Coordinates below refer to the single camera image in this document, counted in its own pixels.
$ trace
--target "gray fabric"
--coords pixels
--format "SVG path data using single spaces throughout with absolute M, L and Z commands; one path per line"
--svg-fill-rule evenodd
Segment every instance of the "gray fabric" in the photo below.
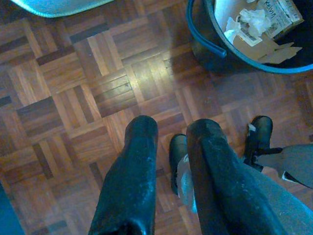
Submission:
M 253 176 L 257 186 L 267 197 L 269 204 L 288 234 L 313 235 L 313 211 L 268 176 L 246 164 L 243 165 L 244 169 Z M 183 204 L 187 205 L 191 211 L 196 212 L 197 208 L 188 155 L 179 162 L 177 185 L 179 197 Z
M 25 10 L 48 18 L 73 15 L 113 0 L 12 0 Z
M 182 203 L 193 213 L 197 213 L 194 185 L 192 183 L 189 158 L 187 154 L 178 163 L 177 187 L 178 195 Z

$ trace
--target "black rubber boot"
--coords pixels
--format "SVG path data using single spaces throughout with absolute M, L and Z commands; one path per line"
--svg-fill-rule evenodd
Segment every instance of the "black rubber boot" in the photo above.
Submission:
M 256 117 L 249 126 L 246 138 L 244 163 L 262 171 L 261 165 L 254 163 L 254 156 L 258 150 L 269 149 L 269 141 L 273 131 L 273 121 L 267 116 Z
M 180 160 L 187 154 L 187 137 L 184 134 L 174 135 L 170 143 L 170 166 L 172 170 L 171 187 L 173 192 L 178 195 L 177 189 L 177 167 Z

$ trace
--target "cardboard piece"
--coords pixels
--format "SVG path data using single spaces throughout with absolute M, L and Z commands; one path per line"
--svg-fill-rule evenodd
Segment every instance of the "cardboard piece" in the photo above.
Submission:
M 263 56 L 258 61 L 262 64 L 280 64 L 283 61 L 294 57 L 302 47 L 287 47 L 283 49 L 276 50 L 270 55 Z
M 215 18 L 221 29 L 225 31 L 229 17 L 236 20 L 242 9 L 253 10 L 256 7 L 257 2 L 247 3 L 246 0 L 215 0 Z M 301 47 L 291 47 L 293 43 L 278 45 L 265 33 L 261 36 L 261 39 L 261 42 L 250 46 L 242 37 L 236 36 L 233 45 L 252 60 L 272 64 L 280 64 L 295 56 L 302 49 Z

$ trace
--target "black bucket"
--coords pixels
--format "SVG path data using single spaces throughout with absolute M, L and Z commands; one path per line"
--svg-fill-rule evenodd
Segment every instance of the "black bucket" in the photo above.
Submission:
M 296 56 L 281 64 L 260 64 L 238 51 L 224 36 L 214 15 L 214 0 L 201 0 L 201 7 L 192 20 L 195 0 L 189 0 L 187 22 L 193 35 L 192 49 L 195 57 L 209 71 L 245 72 L 255 69 L 271 73 L 300 73 L 313 69 L 313 0 L 294 0 L 301 12 L 303 23 L 288 33 L 278 44 L 294 42 L 302 47 Z

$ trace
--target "rubber boot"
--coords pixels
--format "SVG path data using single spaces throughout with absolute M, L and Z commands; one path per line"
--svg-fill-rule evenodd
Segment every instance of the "rubber boot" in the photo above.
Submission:
M 257 116 L 249 125 L 244 153 L 244 163 L 257 169 L 263 170 L 263 166 L 254 163 L 254 156 L 258 150 L 269 149 L 270 137 L 273 131 L 273 121 L 267 116 Z

